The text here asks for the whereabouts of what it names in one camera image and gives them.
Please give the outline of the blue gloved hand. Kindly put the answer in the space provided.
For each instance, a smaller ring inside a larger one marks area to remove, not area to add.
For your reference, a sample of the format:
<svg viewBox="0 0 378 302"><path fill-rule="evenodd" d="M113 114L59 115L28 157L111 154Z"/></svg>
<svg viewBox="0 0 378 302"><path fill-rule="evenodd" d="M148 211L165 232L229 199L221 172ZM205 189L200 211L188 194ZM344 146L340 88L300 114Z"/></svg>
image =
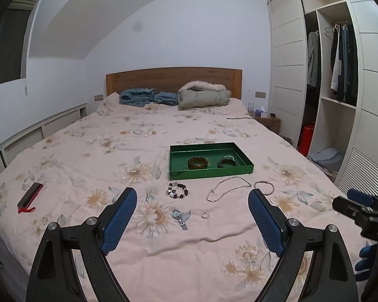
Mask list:
<svg viewBox="0 0 378 302"><path fill-rule="evenodd" d="M360 260L354 267L354 277L357 282L364 282L369 279L375 263L377 247L377 244L368 245L359 252Z"/></svg>

